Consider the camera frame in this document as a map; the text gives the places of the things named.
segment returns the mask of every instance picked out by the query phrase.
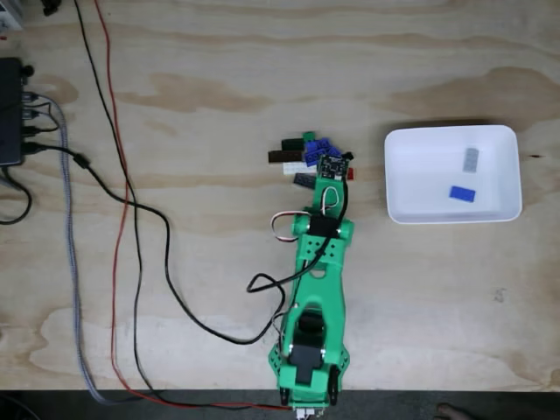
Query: green lego brick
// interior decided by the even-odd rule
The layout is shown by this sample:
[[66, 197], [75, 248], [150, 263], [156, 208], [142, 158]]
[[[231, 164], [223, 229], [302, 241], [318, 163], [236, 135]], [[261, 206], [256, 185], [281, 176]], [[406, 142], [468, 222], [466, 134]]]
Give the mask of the green lego brick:
[[315, 131], [306, 131], [302, 137], [304, 138], [304, 143], [315, 141]]

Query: circuit board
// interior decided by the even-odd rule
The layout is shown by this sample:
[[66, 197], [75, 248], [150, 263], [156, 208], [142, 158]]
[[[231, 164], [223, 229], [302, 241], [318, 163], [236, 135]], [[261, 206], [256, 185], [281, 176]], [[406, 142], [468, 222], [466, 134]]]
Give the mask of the circuit board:
[[325, 179], [342, 180], [347, 175], [348, 161], [344, 157], [323, 155], [318, 166], [318, 175]]

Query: blue block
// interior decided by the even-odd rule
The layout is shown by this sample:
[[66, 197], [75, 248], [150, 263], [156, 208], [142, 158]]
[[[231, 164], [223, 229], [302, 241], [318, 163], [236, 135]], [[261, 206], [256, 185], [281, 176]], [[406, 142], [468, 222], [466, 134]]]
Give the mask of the blue block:
[[317, 140], [317, 146], [319, 149], [330, 149], [332, 147], [331, 142], [329, 142], [329, 139], [326, 137]]
[[468, 201], [469, 203], [474, 202], [474, 194], [476, 194], [476, 191], [474, 190], [469, 190], [455, 185], [451, 187], [451, 191], [449, 192], [449, 196], [452, 199]]
[[308, 151], [307, 153], [305, 153], [305, 162], [307, 163], [307, 166], [314, 166], [319, 162], [319, 159], [321, 159], [321, 156], [326, 154], [326, 150], [325, 149], [317, 149], [315, 151]]
[[335, 156], [336, 158], [340, 158], [342, 156], [342, 152], [338, 150], [336, 147], [331, 146], [327, 151], [326, 154], [329, 156]]
[[311, 153], [312, 151], [316, 151], [317, 149], [320, 149], [319, 142], [307, 142], [305, 144], [305, 151], [307, 153]]

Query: cable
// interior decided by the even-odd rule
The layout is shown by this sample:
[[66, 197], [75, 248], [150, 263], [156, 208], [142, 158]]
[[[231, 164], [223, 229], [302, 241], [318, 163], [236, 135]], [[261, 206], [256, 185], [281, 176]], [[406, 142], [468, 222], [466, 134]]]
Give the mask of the cable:
[[51, 112], [49, 110], [49, 112], [45, 112], [45, 111], [39, 111], [36, 109], [33, 109], [33, 112], [36, 112], [37, 114], [41, 115], [41, 116], [46, 116], [48, 119], [50, 119], [56, 127], [52, 127], [50, 129], [38, 129], [38, 131], [40, 133], [52, 133], [54, 131], [60, 130], [60, 124], [59, 122], [51, 115]]
[[0, 398], [2, 398], [3, 400], [5, 400], [9, 403], [17, 405], [20, 409], [25, 411], [27, 414], [29, 414], [31, 417], [33, 417], [35, 420], [41, 420], [41, 417], [39, 417], [32, 409], [27, 407], [25, 404], [23, 404], [21, 401], [17, 400], [16, 398], [12, 398], [11, 396], [6, 395], [6, 394], [0, 394]]
[[15, 225], [16, 223], [19, 223], [20, 221], [25, 219], [27, 214], [29, 214], [30, 210], [32, 209], [33, 197], [27, 188], [25, 188], [23, 185], [21, 185], [19, 182], [17, 182], [14, 178], [11, 177], [10, 173], [8, 172], [7, 166], [4, 166], [2, 168], [2, 174], [4, 175], [7, 183], [10, 186], [12, 186], [14, 189], [18, 191], [23, 191], [25, 196], [27, 197], [27, 206], [25, 206], [25, 210], [23, 213], [21, 213], [21, 215], [19, 215], [17, 218], [12, 220], [0, 220], [0, 225], [4, 225], [4, 226]]
[[[137, 319], [137, 307], [138, 307], [138, 300], [139, 300], [139, 295], [140, 295], [140, 289], [142, 286], [142, 276], [143, 276], [143, 261], [142, 261], [142, 252], [141, 252], [141, 246], [140, 246], [140, 239], [139, 239], [139, 235], [138, 235], [138, 217], [137, 217], [137, 196], [136, 193], [134, 191], [134, 188], [132, 186], [132, 183], [130, 181], [130, 177], [128, 174], [128, 166], [127, 166], [127, 162], [126, 162], [126, 157], [124, 156], [124, 151], [123, 151], [123, 145], [121, 142], [121, 135], [120, 135], [120, 130], [119, 130], [119, 126], [118, 126], [118, 115], [116, 112], [116, 101], [115, 101], [115, 94], [113, 92], [113, 87], [112, 87], [112, 78], [111, 78], [111, 72], [110, 72], [110, 39], [109, 39], [109, 33], [107, 32], [107, 28], [105, 26], [105, 22], [103, 20], [101, 11], [99, 10], [99, 5], [97, 3], [95, 3], [96, 9], [98, 10], [98, 14], [99, 14], [99, 18], [101, 20], [101, 24], [103, 26], [103, 31], [105, 33], [105, 40], [107, 43], [107, 77], [108, 77], [108, 83], [109, 83], [109, 93], [111, 95], [111, 101], [113, 103], [113, 113], [114, 113], [114, 118], [115, 121], [113, 122], [113, 120], [111, 120], [111, 115], [109, 113], [109, 108], [107, 106], [107, 103], [105, 101], [105, 97], [103, 95], [102, 92], [102, 88], [101, 88], [101, 83], [99, 80], [99, 75], [97, 74], [97, 69], [95, 68], [95, 62], [94, 62], [94, 58], [92, 56], [91, 53], [91, 49], [89, 47], [89, 42], [88, 42], [88, 36], [86, 34], [86, 30], [84, 27], [84, 22], [83, 22], [83, 17], [81, 15], [81, 9], [80, 9], [80, 5], [78, 4], [77, 0], [73, 0], [75, 9], [76, 9], [76, 13], [78, 15], [78, 21], [80, 23], [80, 32], [81, 32], [81, 36], [84, 42], [84, 46], [86, 48], [86, 52], [87, 52], [87, 58], [89, 59], [89, 64], [91, 66], [91, 70], [94, 76], [94, 82], [95, 82], [95, 86], [97, 88], [97, 93], [99, 95], [99, 98], [101, 100], [101, 105], [103, 106], [103, 110], [105, 112], [105, 116], [107, 117], [109, 126], [111, 128], [111, 132], [113, 134], [113, 140], [115, 142], [115, 147], [116, 147], [116, 152], [118, 154], [119, 157], [119, 163], [121, 165], [122, 168], [122, 174], [124, 175], [125, 178], [125, 200], [128, 201], [129, 198], [129, 192], [132, 195], [132, 200], [135, 203], [134, 205], [134, 232], [135, 232], [135, 239], [136, 239], [136, 255], [137, 255], [137, 260], [138, 260], [138, 281], [137, 281], [137, 288], [136, 288], [136, 296], [135, 296], [135, 304], [134, 304], [134, 329], [136, 330], [136, 319]], [[116, 268], [117, 268], [117, 264], [118, 264], [118, 252], [119, 252], [119, 248], [121, 245], [121, 239], [123, 237], [123, 230], [124, 230], [124, 224], [126, 221], [126, 215], [127, 215], [127, 210], [128, 210], [128, 206], [123, 206], [122, 207], [122, 215], [121, 215], [121, 221], [120, 221], [120, 226], [119, 226], [119, 232], [116, 238], [116, 243], [115, 243], [115, 252], [114, 252], [114, 257], [113, 257], [113, 271], [112, 271], [112, 302], [111, 302], [111, 365], [113, 370], [115, 371], [115, 374], [117, 376], [117, 378], [119, 379], [119, 382], [125, 387], [127, 388], [128, 385], [126, 384], [126, 381], [124, 380], [119, 367], [117, 365], [117, 361], [116, 361]], [[135, 334], [134, 337], [134, 341], [135, 341], [135, 347], [136, 347], [136, 342], [137, 342], [137, 337]], [[139, 363], [137, 360], [137, 352], [135, 351], [135, 360], [136, 360], [136, 366], [139, 367]]]
[[[328, 194], [329, 191], [334, 191], [334, 195], [336, 195], [336, 201], [332, 204], [326, 204], [326, 195]], [[340, 202], [339, 192], [332, 185], [329, 185], [321, 193], [321, 214], [325, 215], [327, 208], [336, 207], [339, 204], [339, 202]]]
[[305, 214], [307, 216], [311, 216], [311, 214], [309, 212], [300, 212], [300, 211], [288, 211], [288, 212], [280, 212], [280, 213], [276, 213], [274, 216], [272, 216], [272, 219], [270, 219], [270, 229], [272, 229], [272, 234], [274, 235], [275, 238], [277, 238], [280, 242], [295, 242], [298, 240], [298, 238], [296, 236], [278, 236], [277, 235], [277, 231], [274, 228], [274, 224], [276, 223], [276, 221], [278, 219], [280, 219], [281, 217], [284, 216], [294, 216], [296, 214]]
[[[30, 106], [28, 108], [39, 108], [48, 104], [49, 115], [56, 121], [60, 126], [59, 132], [59, 146], [63, 148], [68, 147], [68, 130], [67, 122], [64, 117], [64, 113], [60, 108], [59, 104], [42, 94], [38, 94], [38, 97], [46, 100], [47, 102], [41, 103], [39, 105]], [[51, 106], [54, 106], [59, 114], [59, 121], [56, 120], [51, 114]], [[86, 363], [86, 358], [83, 351], [83, 333], [81, 324], [81, 299], [80, 299], [80, 276], [78, 271], [78, 264], [76, 261], [76, 250], [74, 245], [74, 218], [72, 211], [72, 187], [70, 183], [70, 171], [68, 167], [68, 155], [64, 152], [60, 153], [60, 173], [63, 182], [64, 197], [65, 197], [65, 235], [66, 235], [66, 253], [68, 256], [68, 264], [70, 266], [70, 276], [72, 278], [73, 294], [72, 294], [72, 307], [73, 307], [73, 338], [74, 345], [76, 348], [76, 354], [78, 359], [78, 368], [80, 369], [81, 376], [86, 383], [87, 391], [89, 394], [102, 405], [116, 405], [119, 402], [113, 401], [105, 398], [100, 394], [91, 372], [89, 370], [88, 364]]]
[[[191, 318], [191, 320], [195, 324], [197, 324], [202, 329], [204, 329], [205, 331], [208, 331], [209, 333], [211, 333], [213, 335], [216, 335], [220, 338], [223, 338], [224, 340], [233, 342], [235, 344], [241, 344], [241, 345], [248, 345], [248, 344], [253, 344], [254, 342], [257, 342], [268, 331], [268, 329], [272, 325], [272, 321], [273, 321], [274, 316], [270, 318], [269, 323], [262, 330], [262, 332], [260, 332], [255, 338], [246, 339], [246, 340], [232, 339], [232, 338], [228, 337], [227, 335], [224, 335], [220, 332], [216, 332], [215, 330], [212, 330], [211, 328], [202, 324], [194, 316], [194, 314], [189, 310], [189, 308], [186, 306], [186, 304], [182, 301], [182, 299], [180, 298], [179, 294], [175, 290], [175, 287], [173, 286], [173, 283], [171, 281], [171, 277], [170, 277], [170, 274], [169, 274], [169, 254], [170, 254], [170, 247], [171, 247], [171, 226], [170, 226], [170, 223], [169, 223], [167, 217], [162, 212], [160, 212], [156, 208], [146, 206], [144, 204], [135, 203], [135, 202], [132, 202], [132, 201], [129, 201], [129, 200], [126, 200], [126, 199], [122, 199], [121, 197], [114, 194], [111, 190], [109, 190], [109, 188], [103, 182], [103, 180], [97, 174], [97, 172], [91, 167], [88, 159], [86, 157], [84, 157], [83, 155], [81, 155], [80, 153], [76, 153], [76, 152], [71, 151], [68, 148], [64, 148], [64, 147], [52, 146], [52, 145], [41, 144], [41, 143], [33, 143], [33, 142], [24, 143], [23, 150], [24, 150], [25, 154], [33, 154], [33, 153], [38, 153], [38, 152], [47, 151], [47, 150], [62, 151], [64, 153], [68, 154], [69, 156], [73, 157], [73, 160], [76, 162], [76, 164], [78, 164], [81, 168], [87, 170], [91, 174], [91, 176], [99, 184], [101, 189], [109, 197], [111, 197], [113, 200], [116, 200], [120, 203], [126, 204], [127, 206], [133, 206], [133, 207], [136, 207], [138, 209], [142, 209], [142, 210], [147, 211], [149, 213], [155, 214], [156, 216], [158, 216], [164, 222], [164, 224], [165, 224], [165, 253], [164, 253], [165, 279], [167, 281], [168, 286], [171, 289], [171, 292], [172, 292], [173, 296], [178, 300], [179, 304], [184, 309], [185, 313], [189, 316], [189, 318]], [[278, 289], [281, 292], [282, 299], [281, 299], [280, 305], [278, 306], [278, 308], [275, 311], [275, 314], [280, 312], [280, 310], [284, 306], [284, 302], [285, 302], [285, 298], [286, 298], [284, 290], [281, 287], [278, 287]], [[290, 408], [287, 408], [287, 407], [277, 407], [277, 406], [270, 406], [270, 405], [267, 405], [267, 404], [253, 404], [253, 403], [246, 403], [246, 402], [240, 402], [240, 403], [237, 403], [237, 402], [219, 402], [219, 403], [212, 403], [212, 404], [183, 404], [183, 403], [178, 403], [178, 402], [169, 402], [169, 401], [165, 400], [164, 398], [162, 398], [161, 396], [159, 396], [157, 392], [155, 392], [155, 394], [156, 394], [158, 399], [134, 391], [133, 389], [131, 389], [128, 386], [128, 384], [126, 384], [126, 382], [123, 384], [123, 386], [131, 394], [133, 394], [135, 396], [140, 396], [144, 399], [153, 401], [155, 403], [161, 403], [163, 405], [168, 405], [168, 406], [177, 407], [177, 408], [208, 407], [208, 408], [227, 408], [227, 409], [231, 409], [231, 410], [240, 410], [241, 408], [243, 408], [243, 409], [244, 408], [258, 408], [258, 409], [264, 409], [264, 410], [290, 410]]]
[[[337, 223], [331, 229], [331, 232], [329, 232], [329, 235], [323, 241], [323, 245], [321, 245], [321, 248], [318, 249], [318, 251], [316, 252], [315, 258], [313, 258], [313, 260], [311, 260], [309, 265], [305, 266], [303, 269], [298, 271], [296, 274], [293, 274], [291, 276], [287, 276], [286, 278], [283, 278], [282, 280], [276, 280], [275, 278], [269, 276], [266, 273], [258, 273], [249, 282], [249, 284], [247, 286], [247, 292], [248, 293], [257, 293], [259, 291], [267, 291], [268, 289], [272, 289], [273, 287], [278, 287], [282, 284], [287, 284], [289, 282], [293, 282], [294, 280], [300, 278], [303, 274], [306, 274], [309, 271], [313, 270], [313, 268], [317, 265], [317, 263], [321, 259], [321, 256], [323, 256], [323, 253], [325, 252], [326, 247], [328, 247], [330, 240], [332, 238], [334, 238], [334, 236], [337, 233], [337, 230], [340, 229], [340, 224], [344, 220], [344, 216], [347, 213], [347, 209], [348, 209], [348, 184], [347, 184], [346, 177], [342, 177], [342, 191], [343, 191], [343, 194], [344, 194], [344, 198], [343, 198], [343, 201], [342, 201], [342, 208], [340, 209], [340, 214], [339, 214], [339, 217], [337, 219]], [[270, 281], [270, 284], [265, 284], [263, 286], [253, 287], [255, 285], [255, 282], [259, 278], [266, 278], [267, 280]]]

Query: white tray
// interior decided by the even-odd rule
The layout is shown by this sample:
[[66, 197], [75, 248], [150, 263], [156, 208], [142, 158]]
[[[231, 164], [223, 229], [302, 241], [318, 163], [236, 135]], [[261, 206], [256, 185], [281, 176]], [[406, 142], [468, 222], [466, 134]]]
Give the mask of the white tray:
[[[479, 152], [476, 172], [466, 151]], [[385, 139], [388, 214], [397, 223], [511, 221], [522, 211], [519, 153], [505, 125], [397, 129]], [[474, 190], [473, 202], [450, 197]]]

